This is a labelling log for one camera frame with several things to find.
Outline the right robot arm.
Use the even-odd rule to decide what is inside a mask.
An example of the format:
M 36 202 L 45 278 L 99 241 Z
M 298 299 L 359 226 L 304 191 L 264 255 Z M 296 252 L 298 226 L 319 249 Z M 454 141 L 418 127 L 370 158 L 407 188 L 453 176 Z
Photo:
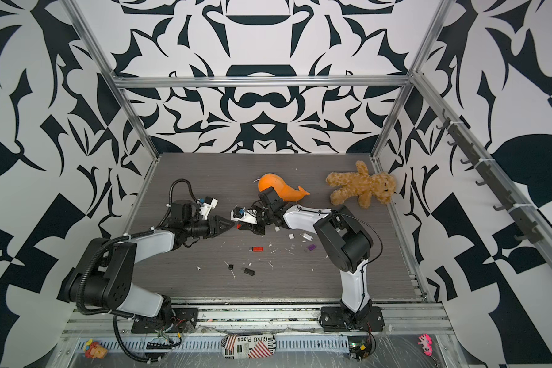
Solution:
M 367 289 L 366 270 L 374 241 L 345 205 L 332 209 L 311 209 L 285 202 L 273 188 L 259 193 L 260 205 L 254 207 L 260 227 L 276 225 L 314 233 L 328 258 L 340 271 L 340 305 L 321 312 L 325 331 L 363 330 L 374 307 Z

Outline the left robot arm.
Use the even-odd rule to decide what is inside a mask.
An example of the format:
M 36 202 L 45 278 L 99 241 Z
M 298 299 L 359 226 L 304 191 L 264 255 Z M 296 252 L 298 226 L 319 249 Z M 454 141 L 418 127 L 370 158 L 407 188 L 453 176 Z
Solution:
M 190 248 L 203 239 L 214 239 L 234 227 L 234 222 L 213 216 L 217 200 L 175 200 L 174 188 L 187 179 L 175 180 L 168 192 L 167 211 L 158 225 L 144 232 L 114 239 L 90 241 L 77 266 L 64 279 L 59 299 L 75 305 L 83 315 L 113 314 L 125 318 L 149 318 L 165 323 L 175 314 L 169 297 L 148 291 L 133 281 L 136 264 L 156 255 Z

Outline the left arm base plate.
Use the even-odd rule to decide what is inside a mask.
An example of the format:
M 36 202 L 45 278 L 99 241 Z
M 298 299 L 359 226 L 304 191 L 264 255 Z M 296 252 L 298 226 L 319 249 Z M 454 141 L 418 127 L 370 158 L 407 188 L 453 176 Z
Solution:
M 196 329 L 198 308 L 168 308 L 156 317 L 137 317 L 131 328 L 133 334 L 153 334 L 156 331 L 166 333 L 187 333 Z

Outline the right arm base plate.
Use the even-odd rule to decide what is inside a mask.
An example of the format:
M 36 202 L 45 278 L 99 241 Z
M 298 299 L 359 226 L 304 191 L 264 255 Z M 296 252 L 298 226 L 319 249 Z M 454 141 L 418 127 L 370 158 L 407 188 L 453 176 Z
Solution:
M 318 323 L 326 332 L 380 332 L 386 326 L 381 308 L 371 305 L 367 305 L 357 313 L 342 306 L 323 307 L 320 310 Z

